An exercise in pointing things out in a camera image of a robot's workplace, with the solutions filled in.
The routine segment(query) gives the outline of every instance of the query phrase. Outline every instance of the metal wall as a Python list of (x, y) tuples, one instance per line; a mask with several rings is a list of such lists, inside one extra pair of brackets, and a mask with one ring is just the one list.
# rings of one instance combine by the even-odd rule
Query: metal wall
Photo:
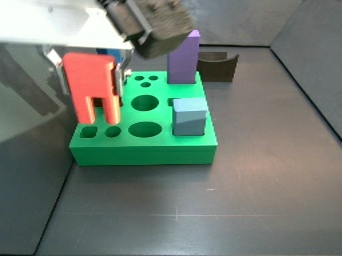
[(342, 137), (341, 14), (341, 0), (307, 0), (272, 48)]
[(202, 44), (271, 46), (303, 0), (184, 0)]
[(70, 97), (35, 46), (0, 45), (0, 254), (34, 254), (69, 174)]

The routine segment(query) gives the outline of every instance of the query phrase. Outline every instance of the red arch block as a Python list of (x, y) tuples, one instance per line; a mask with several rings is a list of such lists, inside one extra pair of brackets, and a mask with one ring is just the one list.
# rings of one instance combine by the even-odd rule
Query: red arch block
[(121, 97), (116, 92), (116, 67), (113, 56), (69, 53), (63, 58), (74, 107), (79, 123), (96, 122), (94, 98), (104, 101), (109, 124), (121, 122)]

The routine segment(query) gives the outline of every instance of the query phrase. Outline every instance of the white robot part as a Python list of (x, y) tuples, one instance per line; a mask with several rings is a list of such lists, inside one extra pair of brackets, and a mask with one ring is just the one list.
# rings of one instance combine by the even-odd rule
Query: white robot part
[(132, 50), (96, 0), (0, 0), (0, 42)]

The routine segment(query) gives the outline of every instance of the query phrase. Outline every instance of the purple prism block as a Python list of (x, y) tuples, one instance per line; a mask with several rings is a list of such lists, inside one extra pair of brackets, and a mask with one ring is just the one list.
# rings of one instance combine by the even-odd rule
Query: purple prism block
[(194, 84), (201, 34), (194, 30), (180, 48), (168, 55), (169, 84)]

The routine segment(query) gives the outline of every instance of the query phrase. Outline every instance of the toy block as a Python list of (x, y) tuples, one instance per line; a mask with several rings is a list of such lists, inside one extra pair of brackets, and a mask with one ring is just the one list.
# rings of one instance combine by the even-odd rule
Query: toy block
[(180, 48), (168, 55), (169, 84), (194, 84), (201, 34), (194, 30)]
[(93, 125), (79, 124), (70, 149), (81, 166), (212, 164), (217, 136), (210, 112), (204, 136), (174, 136), (170, 99), (206, 98), (194, 85), (169, 85), (168, 72), (134, 72), (128, 79), (122, 122), (113, 126), (97, 108)]
[(226, 52), (201, 52), (198, 71), (204, 82), (233, 82), (240, 55), (228, 58)]
[(121, 97), (116, 95), (113, 56), (69, 53), (63, 58), (74, 107), (82, 124), (96, 122), (94, 98), (101, 98), (109, 124), (121, 122)]
[(173, 127), (176, 136), (204, 136), (208, 118), (206, 98), (174, 100)]

